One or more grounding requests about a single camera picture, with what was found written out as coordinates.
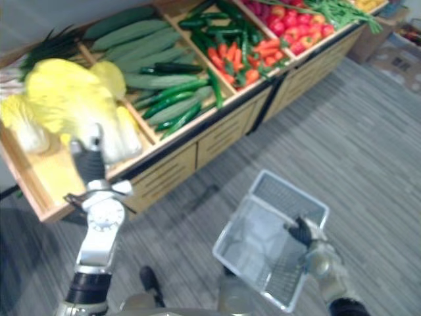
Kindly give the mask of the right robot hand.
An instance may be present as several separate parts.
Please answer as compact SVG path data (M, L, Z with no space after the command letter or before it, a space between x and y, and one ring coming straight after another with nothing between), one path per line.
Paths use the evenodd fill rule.
M307 248L313 242L325 242L327 240L323 230L315 222L306 217L297 217L292 224L284 224L284 228L290 236Z

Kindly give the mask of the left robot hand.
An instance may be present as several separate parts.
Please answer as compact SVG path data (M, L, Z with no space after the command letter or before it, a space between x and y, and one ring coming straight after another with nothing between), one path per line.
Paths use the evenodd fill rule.
M102 154L103 131L99 123L88 129L88 145L78 138L71 138L69 149L73 163L85 185L105 179L105 162Z

